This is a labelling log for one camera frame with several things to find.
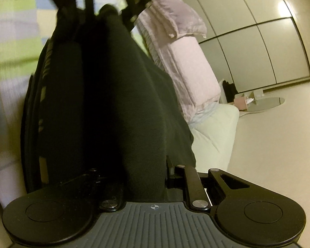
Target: checkered blanket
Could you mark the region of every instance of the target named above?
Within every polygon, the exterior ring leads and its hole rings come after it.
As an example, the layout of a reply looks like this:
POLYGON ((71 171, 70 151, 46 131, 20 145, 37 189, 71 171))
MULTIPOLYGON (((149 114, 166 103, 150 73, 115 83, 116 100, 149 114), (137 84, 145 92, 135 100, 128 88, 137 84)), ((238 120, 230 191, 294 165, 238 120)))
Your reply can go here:
MULTIPOLYGON (((94 0, 95 10, 112 4, 118 10, 125 0, 94 0)), ((77 0, 80 8, 83 0, 77 0)), ((0 202, 5 207, 25 194, 20 162, 20 121, 30 74, 40 51, 56 25, 51 0, 0 0, 0 202)), ((132 36, 145 50, 142 37, 132 36)))

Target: gray ribbed surface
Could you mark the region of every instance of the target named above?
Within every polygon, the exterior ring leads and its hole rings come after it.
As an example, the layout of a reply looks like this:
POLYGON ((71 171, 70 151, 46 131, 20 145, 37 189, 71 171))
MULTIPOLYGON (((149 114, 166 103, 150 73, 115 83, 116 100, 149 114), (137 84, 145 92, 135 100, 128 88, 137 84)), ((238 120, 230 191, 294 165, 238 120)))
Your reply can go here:
MULTIPOLYGON (((187 210, 182 202, 127 203, 100 216, 81 238, 53 248, 246 248, 225 237, 204 213, 187 210)), ((23 247, 15 244, 12 248, 23 247)), ((290 244, 285 248, 298 248, 290 244)))

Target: crosshair symbol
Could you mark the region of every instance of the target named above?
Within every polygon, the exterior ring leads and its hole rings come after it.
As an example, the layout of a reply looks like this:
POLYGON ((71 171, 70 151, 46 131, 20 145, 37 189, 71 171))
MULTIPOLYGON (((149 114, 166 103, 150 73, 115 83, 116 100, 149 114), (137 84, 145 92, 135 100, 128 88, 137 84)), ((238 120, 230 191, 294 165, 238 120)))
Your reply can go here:
POLYGON ((158 208, 160 208, 160 206, 154 204, 154 205, 151 206, 151 208, 152 208, 153 210, 157 210, 158 208))

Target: triangular cutout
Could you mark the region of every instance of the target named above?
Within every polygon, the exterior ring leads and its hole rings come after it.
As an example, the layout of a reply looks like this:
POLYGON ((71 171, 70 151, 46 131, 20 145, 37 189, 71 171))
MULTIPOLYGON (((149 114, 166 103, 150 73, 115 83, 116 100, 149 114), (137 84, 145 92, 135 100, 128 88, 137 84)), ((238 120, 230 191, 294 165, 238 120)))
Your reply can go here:
POLYGON ((241 181, 235 180, 234 178, 225 174, 221 174, 221 178, 232 190, 250 187, 249 185, 242 183, 241 181))

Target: beige floor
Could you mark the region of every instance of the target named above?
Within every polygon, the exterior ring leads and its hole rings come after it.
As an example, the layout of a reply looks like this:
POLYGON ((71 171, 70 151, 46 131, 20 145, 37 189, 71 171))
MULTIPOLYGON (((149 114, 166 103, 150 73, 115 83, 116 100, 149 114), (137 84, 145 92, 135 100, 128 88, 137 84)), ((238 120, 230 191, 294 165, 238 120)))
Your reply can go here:
POLYGON ((307 217, 299 244, 310 248, 310 82, 266 96, 286 101, 240 117, 228 171, 298 202, 307 217))

